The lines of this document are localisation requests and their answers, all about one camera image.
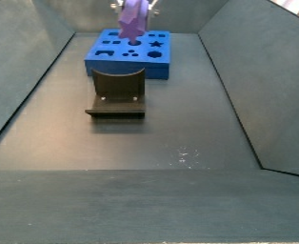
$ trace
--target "circular hole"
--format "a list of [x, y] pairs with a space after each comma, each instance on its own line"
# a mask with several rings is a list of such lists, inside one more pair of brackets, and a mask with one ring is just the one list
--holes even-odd
[[136, 41], [135, 43], [128, 42], [128, 45], [131, 45], [131, 46], [139, 46], [139, 45], [141, 45], [141, 44], [143, 44], [141, 41]]
[[157, 58], [157, 57], [161, 57], [163, 56], [163, 53], [160, 51], [151, 51], [148, 53], [148, 57], [152, 57], [152, 58]]

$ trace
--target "purple object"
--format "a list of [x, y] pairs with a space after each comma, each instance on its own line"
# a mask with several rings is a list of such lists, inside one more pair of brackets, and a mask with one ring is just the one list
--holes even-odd
[[148, 0], [125, 0], [120, 16], [120, 38], [128, 38], [136, 44], [136, 38], [144, 35], [148, 22]]

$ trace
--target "gray surface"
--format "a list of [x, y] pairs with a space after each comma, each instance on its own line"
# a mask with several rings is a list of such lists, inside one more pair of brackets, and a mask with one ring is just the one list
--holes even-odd
[[0, 1], [0, 130], [72, 35], [40, 0]]
[[[101, 32], [116, 28], [117, 15], [111, 10], [113, 1], [44, 0], [65, 17], [77, 32]], [[228, 0], [163, 0], [160, 16], [149, 22], [152, 30], [198, 33]]]
[[299, 178], [264, 171], [0, 173], [0, 243], [299, 242]]
[[200, 36], [262, 165], [299, 173], [299, 17], [231, 0]]
[[259, 169], [198, 34], [172, 35], [171, 79], [147, 80], [144, 120], [92, 120], [79, 34], [0, 140], [0, 170]]

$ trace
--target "blue shape sorter block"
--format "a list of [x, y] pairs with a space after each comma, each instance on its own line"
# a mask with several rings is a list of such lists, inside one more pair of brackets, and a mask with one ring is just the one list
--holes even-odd
[[107, 29], [99, 36], [85, 57], [87, 73], [92, 69], [111, 74], [128, 74], [145, 68], [147, 79], [168, 79], [171, 64], [171, 33], [148, 31], [132, 45], [119, 38], [117, 29]]

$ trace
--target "bin floor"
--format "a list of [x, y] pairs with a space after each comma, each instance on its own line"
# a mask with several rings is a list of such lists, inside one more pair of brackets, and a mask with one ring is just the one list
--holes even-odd
[[147, 117], [92, 119], [77, 34], [0, 137], [0, 170], [259, 170], [198, 34], [172, 35], [171, 78], [147, 80]]

